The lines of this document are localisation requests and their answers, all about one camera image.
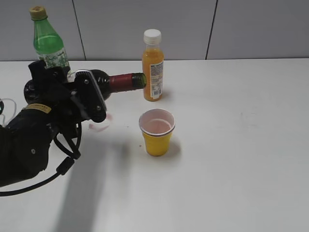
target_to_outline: yellow cup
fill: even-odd
[[[152,109],[140,116],[139,125],[146,151],[152,156],[164,155],[169,149],[169,141],[175,128],[174,116],[164,109]]]

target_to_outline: green bottle cap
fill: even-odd
[[[42,6],[35,6],[29,9],[31,19],[33,21],[39,21],[47,18],[46,10]]]

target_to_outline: green plastic bottle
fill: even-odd
[[[44,7],[30,8],[31,19],[34,22],[34,49],[39,59],[45,61],[47,68],[70,66],[62,39],[47,20]]]

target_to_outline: white table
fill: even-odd
[[[26,104],[28,64],[0,62],[0,97],[15,99],[18,110]],[[139,61],[71,66],[141,71]],[[0,198],[0,231],[309,231],[309,59],[166,61],[164,68],[162,100],[148,102],[142,91],[112,94],[112,121],[94,125],[109,127],[97,132],[83,123],[73,170]],[[176,117],[161,158],[145,152],[138,127],[151,108]],[[1,190],[49,177],[63,158],[52,145],[44,173]]]

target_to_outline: bottle label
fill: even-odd
[[[52,68],[56,66],[65,67],[69,66],[68,57],[64,47],[54,53],[51,54],[38,54],[39,59],[42,59],[46,63],[47,68]]]
[[[157,99],[162,94],[163,85],[163,61],[150,65],[150,96]]]

